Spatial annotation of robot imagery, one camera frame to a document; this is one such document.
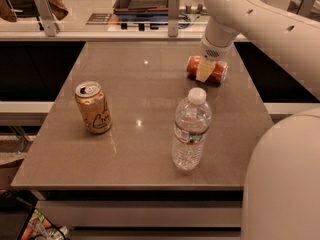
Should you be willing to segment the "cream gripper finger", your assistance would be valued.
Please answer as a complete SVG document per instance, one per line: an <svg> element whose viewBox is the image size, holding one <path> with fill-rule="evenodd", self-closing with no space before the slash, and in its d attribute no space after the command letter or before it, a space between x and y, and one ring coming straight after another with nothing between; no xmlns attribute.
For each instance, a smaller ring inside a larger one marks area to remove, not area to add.
<svg viewBox="0 0 320 240"><path fill-rule="evenodd" d="M213 73L216 67L216 62L205 57L201 57L197 72L196 72L196 79L200 82L205 82L209 76Z"/></svg>

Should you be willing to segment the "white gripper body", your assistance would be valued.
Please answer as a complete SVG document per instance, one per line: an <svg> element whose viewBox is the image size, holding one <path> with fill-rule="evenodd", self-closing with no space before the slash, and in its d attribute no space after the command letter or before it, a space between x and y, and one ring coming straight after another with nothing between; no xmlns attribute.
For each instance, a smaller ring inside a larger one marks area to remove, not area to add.
<svg viewBox="0 0 320 240"><path fill-rule="evenodd" d="M215 46L211 44L205 36L203 36L200 44L200 53L203 57L212 61L221 61L227 56L230 48L231 46Z"/></svg>

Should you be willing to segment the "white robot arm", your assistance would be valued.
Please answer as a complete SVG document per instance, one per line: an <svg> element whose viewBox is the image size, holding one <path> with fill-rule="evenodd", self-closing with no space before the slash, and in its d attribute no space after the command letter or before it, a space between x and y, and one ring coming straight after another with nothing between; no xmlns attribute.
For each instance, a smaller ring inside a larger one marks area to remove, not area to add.
<svg viewBox="0 0 320 240"><path fill-rule="evenodd" d="M218 60L243 35L277 65L260 64L250 74L264 100L318 101L318 22L266 1L204 0L202 54ZM279 121L257 143L244 183L241 240L320 240L318 108Z"/></svg>

